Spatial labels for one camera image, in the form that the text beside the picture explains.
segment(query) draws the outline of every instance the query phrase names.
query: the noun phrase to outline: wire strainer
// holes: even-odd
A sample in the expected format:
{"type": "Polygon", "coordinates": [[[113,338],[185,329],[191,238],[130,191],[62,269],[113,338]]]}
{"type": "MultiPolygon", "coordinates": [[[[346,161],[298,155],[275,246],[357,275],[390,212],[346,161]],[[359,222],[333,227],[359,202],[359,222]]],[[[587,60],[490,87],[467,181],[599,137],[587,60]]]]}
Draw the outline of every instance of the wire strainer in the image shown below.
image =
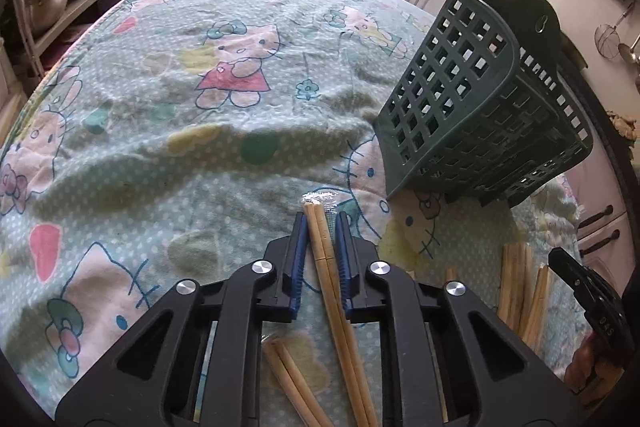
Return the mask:
{"type": "Polygon", "coordinates": [[[618,22],[615,25],[611,26],[609,24],[601,24],[596,28],[596,33],[593,36],[593,39],[596,43],[596,49],[598,53],[605,58],[615,58],[618,55],[618,45],[620,44],[620,36],[616,29],[618,25],[625,19],[627,15],[629,15],[634,8],[636,7],[636,1],[632,1],[632,3],[626,7],[626,10],[618,19],[618,22]]]}

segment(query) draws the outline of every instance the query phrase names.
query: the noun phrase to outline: green plastic basket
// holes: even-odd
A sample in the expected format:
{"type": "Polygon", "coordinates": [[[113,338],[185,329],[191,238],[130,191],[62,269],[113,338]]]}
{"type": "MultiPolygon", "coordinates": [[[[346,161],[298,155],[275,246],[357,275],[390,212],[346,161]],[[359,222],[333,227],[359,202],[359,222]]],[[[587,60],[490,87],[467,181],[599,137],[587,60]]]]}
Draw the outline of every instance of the green plastic basket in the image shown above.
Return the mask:
{"type": "Polygon", "coordinates": [[[447,0],[374,123],[400,188],[520,203],[591,152],[546,0],[447,0]]]}

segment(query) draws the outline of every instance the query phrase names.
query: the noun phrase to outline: cabinet handle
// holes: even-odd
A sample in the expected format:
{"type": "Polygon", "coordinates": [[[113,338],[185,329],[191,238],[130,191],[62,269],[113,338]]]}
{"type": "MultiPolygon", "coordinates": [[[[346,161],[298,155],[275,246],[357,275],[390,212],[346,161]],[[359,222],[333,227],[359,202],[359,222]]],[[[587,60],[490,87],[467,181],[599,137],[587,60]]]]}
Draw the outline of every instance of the cabinet handle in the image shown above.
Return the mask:
{"type": "Polygon", "coordinates": [[[587,217],[587,219],[578,223],[578,229],[588,227],[591,223],[595,223],[597,220],[602,219],[604,216],[610,216],[611,214],[613,214],[613,205],[608,204],[602,212],[593,214],[593,216],[587,217]]]}
{"type": "Polygon", "coordinates": [[[590,253],[595,252],[596,250],[599,250],[605,245],[608,245],[611,241],[615,241],[619,237],[620,237],[620,230],[615,229],[613,232],[611,232],[611,235],[609,235],[609,237],[605,237],[602,241],[598,241],[594,245],[591,245],[589,248],[580,250],[580,257],[584,257],[585,255],[588,255],[590,253]]]}

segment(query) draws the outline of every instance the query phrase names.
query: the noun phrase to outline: hanging utensil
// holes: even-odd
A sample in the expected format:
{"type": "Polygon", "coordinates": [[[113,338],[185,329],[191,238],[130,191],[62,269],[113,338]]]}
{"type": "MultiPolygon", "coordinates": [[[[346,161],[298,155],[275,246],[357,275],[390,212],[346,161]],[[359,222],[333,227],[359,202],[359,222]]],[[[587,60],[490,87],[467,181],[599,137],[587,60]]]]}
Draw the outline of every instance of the hanging utensil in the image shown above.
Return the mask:
{"type": "Polygon", "coordinates": [[[626,44],[618,44],[618,51],[620,52],[620,56],[627,64],[638,64],[640,62],[640,60],[638,60],[638,58],[640,58],[640,55],[634,53],[634,49],[638,45],[638,42],[640,42],[640,35],[636,37],[636,40],[631,47],[627,46],[626,44]]]}
{"type": "Polygon", "coordinates": [[[618,19],[613,26],[609,24],[601,24],[596,28],[595,35],[593,39],[596,43],[596,49],[598,53],[605,58],[615,58],[618,54],[618,47],[620,44],[620,36],[616,29],[618,25],[634,10],[636,7],[636,1],[632,1],[631,4],[626,8],[626,10],[618,19]]]}

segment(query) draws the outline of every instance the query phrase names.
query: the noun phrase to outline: stainless steel pot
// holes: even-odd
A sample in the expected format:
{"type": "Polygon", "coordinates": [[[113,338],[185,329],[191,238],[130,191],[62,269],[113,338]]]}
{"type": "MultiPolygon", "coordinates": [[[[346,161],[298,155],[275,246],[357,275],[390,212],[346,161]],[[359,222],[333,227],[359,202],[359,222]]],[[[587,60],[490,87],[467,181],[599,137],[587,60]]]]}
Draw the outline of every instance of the stainless steel pot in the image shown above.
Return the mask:
{"type": "Polygon", "coordinates": [[[34,37],[42,35],[62,16],[67,0],[26,0],[26,9],[34,37]]]}

